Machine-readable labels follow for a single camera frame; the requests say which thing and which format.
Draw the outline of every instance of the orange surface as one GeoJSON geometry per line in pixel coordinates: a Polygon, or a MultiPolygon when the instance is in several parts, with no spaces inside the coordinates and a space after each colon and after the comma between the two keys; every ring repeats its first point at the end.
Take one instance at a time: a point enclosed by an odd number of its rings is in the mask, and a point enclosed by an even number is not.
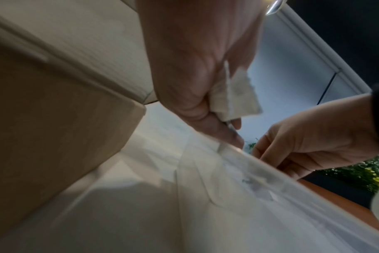
{"type": "Polygon", "coordinates": [[[369,209],[303,179],[298,182],[379,231],[379,221],[369,209]]]}

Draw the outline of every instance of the black line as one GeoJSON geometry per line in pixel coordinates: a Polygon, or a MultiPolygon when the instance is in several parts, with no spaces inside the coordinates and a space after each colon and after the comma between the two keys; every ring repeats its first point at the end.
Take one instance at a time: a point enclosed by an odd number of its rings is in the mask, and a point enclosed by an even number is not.
{"type": "Polygon", "coordinates": [[[335,72],[334,75],[332,76],[332,78],[331,78],[330,82],[328,83],[326,89],[324,90],[322,96],[320,97],[319,101],[317,102],[317,105],[319,105],[319,104],[321,103],[321,101],[323,100],[324,95],[327,93],[328,88],[330,88],[330,86],[331,86],[332,82],[334,81],[334,78],[336,77],[337,74],[338,74],[338,73],[335,72]]]}

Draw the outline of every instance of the black planter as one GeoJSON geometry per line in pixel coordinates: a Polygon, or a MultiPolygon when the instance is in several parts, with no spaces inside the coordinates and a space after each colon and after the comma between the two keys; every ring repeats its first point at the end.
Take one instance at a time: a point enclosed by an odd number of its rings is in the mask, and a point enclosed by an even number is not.
{"type": "Polygon", "coordinates": [[[370,204],[374,197],[374,193],[370,191],[354,188],[342,181],[316,172],[303,179],[370,209],[370,204]]]}

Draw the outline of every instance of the human hand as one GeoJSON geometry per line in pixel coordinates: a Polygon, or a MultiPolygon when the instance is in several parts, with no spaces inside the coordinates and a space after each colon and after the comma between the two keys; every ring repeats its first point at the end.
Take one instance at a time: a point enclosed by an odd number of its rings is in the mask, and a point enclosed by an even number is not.
{"type": "MultiPolygon", "coordinates": [[[[248,68],[268,1],[138,0],[158,100],[195,130],[242,148],[243,139],[209,111],[207,93],[227,60],[248,68]]],[[[241,120],[233,120],[241,128],[241,120]]]]}
{"type": "Polygon", "coordinates": [[[371,100],[360,95],[295,114],[274,124],[252,154],[295,179],[373,158],[379,139],[371,100]]]}

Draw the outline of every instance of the fingernail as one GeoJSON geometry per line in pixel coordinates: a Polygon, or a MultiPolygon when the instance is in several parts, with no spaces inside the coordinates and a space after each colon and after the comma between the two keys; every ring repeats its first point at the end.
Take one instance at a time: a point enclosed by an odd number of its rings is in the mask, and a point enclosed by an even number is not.
{"type": "Polygon", "coordinates": [[[244,141],[244,139],[241,137],[241,136],[239,136],[239,135],[237,135],[236,137],[235,137],[235,140],[237,141],[237,143],[238,143],[238,145],[236,145],[238,148],[243,148],[244,147],[244,144],[245,144],[245,141],[244,141]]]}

